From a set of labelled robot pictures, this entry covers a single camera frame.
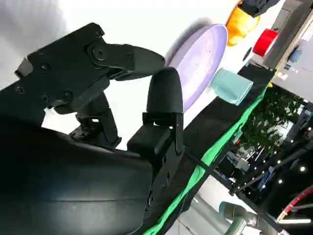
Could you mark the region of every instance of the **red object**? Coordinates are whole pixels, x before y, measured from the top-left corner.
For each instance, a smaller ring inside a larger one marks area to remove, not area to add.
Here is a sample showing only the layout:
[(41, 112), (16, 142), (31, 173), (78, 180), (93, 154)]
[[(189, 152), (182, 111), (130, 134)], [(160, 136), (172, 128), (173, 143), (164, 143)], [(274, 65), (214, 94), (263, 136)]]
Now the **red object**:
[(270, 29), (265, 29), (256, 42), (253, 48), (253, 52), (262, 57), (265, 56), (267, 50), (270, 48), (277, 35), (277, 32)]

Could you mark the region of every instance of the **black clamp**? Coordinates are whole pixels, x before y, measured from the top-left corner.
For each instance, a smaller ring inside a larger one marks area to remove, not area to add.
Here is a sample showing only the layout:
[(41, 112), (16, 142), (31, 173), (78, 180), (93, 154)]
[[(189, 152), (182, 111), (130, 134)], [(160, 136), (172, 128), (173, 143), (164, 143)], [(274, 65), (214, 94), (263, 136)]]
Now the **black clamp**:
[(153, 166), (154, 179), (147, 203), (149, 210), (162, 190), (170, 185), (183, 156), (183, 114), (143, 113), (143, 123), (127, 147), (149, 160)]
[(179, 74), (174, 68), (165, 68), (153, 75), (143, 126), (127, 147), (149, 160), (153, 167), (147, 203), (150, 211), (157, 205), (161, 192), (170, 186), (184, 154), (182, 91)]
[(74, 139), (106, 148), (116, 148), (121, 142), (104, 93), (81, 109), (76, 118), (80, 126), (70, 133)]

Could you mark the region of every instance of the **screw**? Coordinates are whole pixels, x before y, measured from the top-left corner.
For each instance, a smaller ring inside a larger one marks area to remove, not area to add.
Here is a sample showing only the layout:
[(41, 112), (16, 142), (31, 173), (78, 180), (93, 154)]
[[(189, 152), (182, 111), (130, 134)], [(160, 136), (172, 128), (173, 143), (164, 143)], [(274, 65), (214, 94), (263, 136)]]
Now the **screw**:
[(42, 96), (42, 98), (43, 98), (44, 102), (48, 102), (49, 101), (49, 97), (47, 95), (45, 95), (45, 94)]
[(24, 87), (17, 87), (16, 88), (16, 92), (18, 94), (24, 94), (25, 93), (25, 88)]
[(48, 72), (50, 70), (50, 66), (47, 63), (42, 63), (40, 68), (42, 69), (42, 71), (44, 72)]
[(133, 61), (133, 55), (131, 53), (128, 54), (128, 60), (129, 62)]
[(64, 91), (64, 99), (70, 101), (73, 98), (73, 93), (71, 91)]
[(100, 34), (99, 31), (96, 31), (96, 37), (97, 37), (97, 38), (100, 38), (100, 37), (101, 37), (101, 34)]
[(95, 47), (92, 49), (92, 53), (97, 60), (105, 60), (107, 58), (106, 53), (101, 47)]

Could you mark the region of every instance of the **black surface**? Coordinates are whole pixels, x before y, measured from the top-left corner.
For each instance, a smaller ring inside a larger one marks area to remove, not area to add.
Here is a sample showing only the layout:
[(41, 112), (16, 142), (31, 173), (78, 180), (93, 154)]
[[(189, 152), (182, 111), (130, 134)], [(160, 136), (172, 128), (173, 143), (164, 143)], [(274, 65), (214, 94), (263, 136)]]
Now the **black surface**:
[(136, 154), (1, 120), (4, 235), (124, 235), (142, 224), (152, 181)]

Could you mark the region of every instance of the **blue item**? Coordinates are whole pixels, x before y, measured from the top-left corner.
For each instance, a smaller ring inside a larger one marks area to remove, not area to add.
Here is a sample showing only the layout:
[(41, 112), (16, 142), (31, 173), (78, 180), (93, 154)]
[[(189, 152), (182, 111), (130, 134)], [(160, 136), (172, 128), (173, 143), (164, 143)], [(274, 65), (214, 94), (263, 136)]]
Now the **blue item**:
[(289, 60), (293, 63), (297, 63), (301, 56), (302, 50), (300, 50), (299, 47), (296, 47), (294, 51), (290, 54)]
[(211, 87), (219, 98), (235, 105), (243, 101), (252, 85), (252, 81), (223, 68), (216, 73), (211, 82)]

